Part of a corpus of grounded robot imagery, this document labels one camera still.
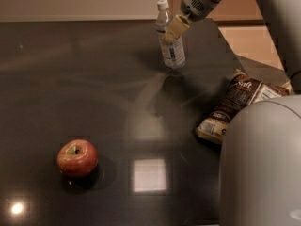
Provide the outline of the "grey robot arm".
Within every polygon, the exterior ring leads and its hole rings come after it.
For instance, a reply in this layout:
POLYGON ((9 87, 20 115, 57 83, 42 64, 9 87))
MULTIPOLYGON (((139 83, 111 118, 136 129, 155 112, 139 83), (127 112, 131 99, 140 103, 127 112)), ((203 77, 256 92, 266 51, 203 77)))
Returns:
POLYGON ((301 226, 301 0, 256 0, 294 94, 241 110, 223 139, 219 217, 190 226, 301 226))

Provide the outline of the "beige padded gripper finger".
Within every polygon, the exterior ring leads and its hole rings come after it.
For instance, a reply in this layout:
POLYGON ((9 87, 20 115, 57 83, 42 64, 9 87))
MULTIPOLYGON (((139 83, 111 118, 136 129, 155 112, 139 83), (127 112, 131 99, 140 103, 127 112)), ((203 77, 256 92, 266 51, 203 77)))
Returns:
POLYGON ((173 43, 189 28, 190 22, 188 17, 184 15, 176 15, 164 33, 162 40, 167 44, 173 43))

